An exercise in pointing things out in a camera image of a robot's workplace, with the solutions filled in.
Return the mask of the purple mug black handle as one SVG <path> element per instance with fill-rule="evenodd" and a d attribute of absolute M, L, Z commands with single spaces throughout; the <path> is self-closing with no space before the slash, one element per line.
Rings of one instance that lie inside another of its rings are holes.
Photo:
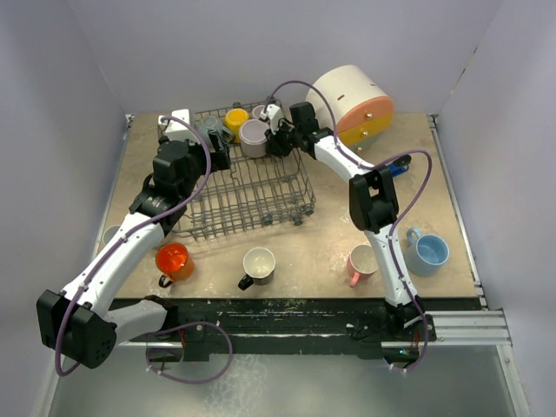
<path fill-rule="evenodd" d="M 255 106 L 251 111 L 251 116 L 253 119 L 266 122 L 268 120 L 267 106 L 265 104 Z"/>

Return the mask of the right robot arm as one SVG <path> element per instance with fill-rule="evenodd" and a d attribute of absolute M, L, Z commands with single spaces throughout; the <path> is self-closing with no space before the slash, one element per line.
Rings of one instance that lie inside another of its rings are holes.
<path fill-rule="evenodd" d="M 368 168 L 328 128 L 320 128 L 311 103 L 290 108 L 287 122 L 281 107 L 267 104 L 260 119 L 268 125 L 268 153 L 287 156 L 299 149 L 332 169 L 348 185 L 352 223 L 367 237 L 377 261 L 387 304 L 387 332 L 405 340 L 417 329 L 417 322 L 429 330 L 422 302 L 402 259 L 396 231 L 399 203 L 394 181 L 384 165 Z"/>

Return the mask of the lavender mug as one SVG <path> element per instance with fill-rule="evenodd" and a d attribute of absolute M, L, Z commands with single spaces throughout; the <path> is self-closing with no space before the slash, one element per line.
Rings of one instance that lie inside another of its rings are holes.
<path fill-rule="evenodd" d="M 246 157 L 261 158 L 267 154 L 268 125 L 260 120 L 247 120 L 239 129 L 242 153 Z"/>

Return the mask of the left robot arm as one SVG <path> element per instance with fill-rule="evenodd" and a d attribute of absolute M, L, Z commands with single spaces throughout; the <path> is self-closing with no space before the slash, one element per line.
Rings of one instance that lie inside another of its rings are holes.
<path fill-rule="evenodd" d="M 54 352 L 56 373 L 63 359 L 94 369 L 115 346 L 144 334 L 160 341 L 175 337 L 179 324 L 171 303 L 147 296 L 111 309 L 112 301 L 138 263 L 167 237 L 215 169 L 210 147 L 198 131 L 195 141 L 159 141 L 153 171 L 145 178 L 118 232 L 91 264 L 62 290 L 45 290 L 36 302 L 42 344 Z"/>

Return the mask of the yellow mug black handle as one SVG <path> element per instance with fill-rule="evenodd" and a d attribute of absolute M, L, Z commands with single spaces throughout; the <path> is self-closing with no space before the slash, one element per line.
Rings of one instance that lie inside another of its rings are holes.
<path fill-rule="evenodd" d="M 224 124 L 235 136 L 239 135 L 240 127 L 249 120 L 250 114 L 242 108 L 233 108 L 224 116 Z"/>

